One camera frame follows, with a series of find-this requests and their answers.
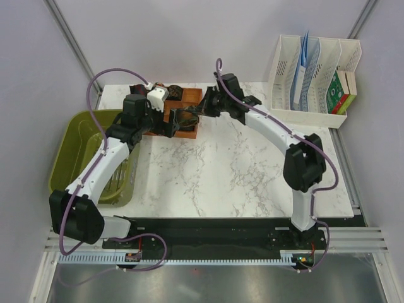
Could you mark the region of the floral brown green tie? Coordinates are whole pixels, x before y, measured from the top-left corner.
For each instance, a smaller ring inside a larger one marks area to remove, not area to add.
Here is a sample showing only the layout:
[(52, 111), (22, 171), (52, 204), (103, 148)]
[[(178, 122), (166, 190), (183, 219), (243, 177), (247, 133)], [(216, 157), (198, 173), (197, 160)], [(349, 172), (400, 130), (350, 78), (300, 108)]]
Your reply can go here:
[(195, 107), (176, 110), (176, 120), (180, 131), (194, 131), (199, 124), (199, 112)]

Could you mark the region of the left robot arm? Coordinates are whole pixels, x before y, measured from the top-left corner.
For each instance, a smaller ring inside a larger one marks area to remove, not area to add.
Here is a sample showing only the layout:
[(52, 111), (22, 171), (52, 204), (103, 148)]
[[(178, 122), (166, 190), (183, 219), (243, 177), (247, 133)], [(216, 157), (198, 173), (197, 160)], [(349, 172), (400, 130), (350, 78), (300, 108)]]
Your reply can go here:
[(170, 111), (164, 121), (164, 102), (168, 91), (158, 86), (146, 95), (130, 94), (112, 124), (101, 132), (103, 139), (93, 158), (80, 175), (63, 191), (55, 190), (49, 198), (53, 231), (60, 238), (94, 244), (99, 239), (113, 239), (125, 248), (138, 243), (138, 232), (123, 217), (105, 217), (98, 201), (117, 168), (134, 151), (142, 136), (153, 132), (171, 138), (179, 129), (176, 113)]

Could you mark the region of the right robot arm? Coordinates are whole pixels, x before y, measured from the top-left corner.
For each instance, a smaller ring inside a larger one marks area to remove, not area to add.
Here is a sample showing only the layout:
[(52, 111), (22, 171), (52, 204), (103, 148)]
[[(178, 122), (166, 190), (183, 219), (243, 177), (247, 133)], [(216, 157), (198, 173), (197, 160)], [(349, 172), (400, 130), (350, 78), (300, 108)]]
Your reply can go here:
[(288, 238), (294, 247), (306, 247), (312, 241), (310, 229), (315, 225), (310, 193), (322, 181), (326, 171), (321, 138), (314, 133), (304, 136), (281, 126), (279, 120), (269, 116), (260, 99), (244, 95), (232, 73), (223, 76), (223, 83), (217, 81), (215, 86), (206, 89), (197, 109), (199, 115), (207, 117), (228, 113), (231, 118), (264, 136), (282, 153), (282, 174), (292, 189), (291, 222), (295, 227)]

